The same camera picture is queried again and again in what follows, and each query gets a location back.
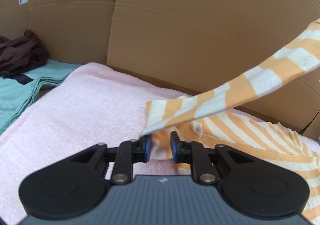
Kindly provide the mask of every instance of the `teal towel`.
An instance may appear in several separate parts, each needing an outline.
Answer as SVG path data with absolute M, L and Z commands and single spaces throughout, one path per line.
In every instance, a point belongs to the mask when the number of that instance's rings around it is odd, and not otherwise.
M 0 135 L 35 102 L 42 88 L 60 85 L 80 65 L 48 60 L 44 66 L 24 73 L 33 79 L 27 84 L 0 77 Z

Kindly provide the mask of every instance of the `striped towel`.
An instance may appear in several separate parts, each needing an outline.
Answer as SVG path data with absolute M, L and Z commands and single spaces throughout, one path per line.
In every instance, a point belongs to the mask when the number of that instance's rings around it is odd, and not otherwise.
M 213 148 L 224 143 L 304 177 L 310 198 L 303 215 L 320 225 L 320 154 L 310 151 L 298 134 L 279 123 L 256 122 L 226 111 L 269 94 L 320 66 L 320 19 L 260 65 L 222 86 L 194 97 L 147 103 L 147 124 L 141 136 L 153 133 L 152 157 L 169 159 L 170 132 L 181 140 Z M 189 172 L 186 164 L 178 172 Z

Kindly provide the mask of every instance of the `cardboard wall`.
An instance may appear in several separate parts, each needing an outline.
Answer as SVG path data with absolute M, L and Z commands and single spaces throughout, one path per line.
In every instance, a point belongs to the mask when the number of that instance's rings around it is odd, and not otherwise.
M 51 57 L 70 63 L 106 63 L 115 0 L 0 0 L 0 35 L 34 31 Z
M 116 0 L 107 65 L 204 92 L 319 17 L 320 0 Z M 319 78 L 320 70 L 243 106 L 301 131 L 320 110 Z

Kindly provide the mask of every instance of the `metal screw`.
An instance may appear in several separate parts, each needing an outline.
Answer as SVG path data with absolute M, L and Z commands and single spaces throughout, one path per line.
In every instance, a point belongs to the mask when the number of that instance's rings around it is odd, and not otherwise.
M 123 174 L 123 173 L 118 173 L 118 174 L 115 174 L 113 177 L 112 177 L 113 181 L 115 182 L 125 182 L 128 180 L 128 177 Z
M 216 176 L 211 173 L 204 173 L 200 176 L 202 182 L 213 182 L 216 179 Z

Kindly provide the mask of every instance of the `black circular base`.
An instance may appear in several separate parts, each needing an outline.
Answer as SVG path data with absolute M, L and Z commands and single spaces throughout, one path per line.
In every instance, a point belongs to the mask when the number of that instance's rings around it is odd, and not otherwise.
M 301 213 L 309 197 L 302 177 L 267 162 L 238 164 L 223 180 L 222 192 L 235 209 L 267 219 Z
M 70 219 L 99 204 L 106 185 L 92 167 L 64 161 L 29 175 L 19 196 L 29 215 L 44 220 Z

